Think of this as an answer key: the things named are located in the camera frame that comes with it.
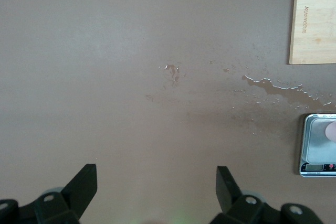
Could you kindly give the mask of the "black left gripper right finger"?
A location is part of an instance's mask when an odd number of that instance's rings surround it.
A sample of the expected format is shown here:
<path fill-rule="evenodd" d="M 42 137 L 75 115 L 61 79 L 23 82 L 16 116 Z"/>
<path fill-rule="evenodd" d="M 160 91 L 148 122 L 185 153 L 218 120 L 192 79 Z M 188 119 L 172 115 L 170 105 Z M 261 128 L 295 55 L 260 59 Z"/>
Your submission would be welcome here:
<path fill-rule="evenodd" d="M 222 212 L 211 223 L 322 223 L 304 205 L 287 203 L 276 210 L 257 196 L 243 194 L 226 166 L 217 167 L 216 195 Z"/>

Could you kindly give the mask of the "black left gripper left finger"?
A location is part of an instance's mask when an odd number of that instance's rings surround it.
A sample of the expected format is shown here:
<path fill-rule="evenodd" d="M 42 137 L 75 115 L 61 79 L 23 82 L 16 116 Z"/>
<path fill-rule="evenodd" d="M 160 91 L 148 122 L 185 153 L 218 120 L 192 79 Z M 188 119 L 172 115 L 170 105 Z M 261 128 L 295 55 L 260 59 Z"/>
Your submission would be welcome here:
<path fill-rule="evenodd" d="M 1 200 L 1 223 L 79 223 L 98 188 L 97 166 L 86 164 L 61 191 L 42 194 L 19 206 L 14 199 Z"/>

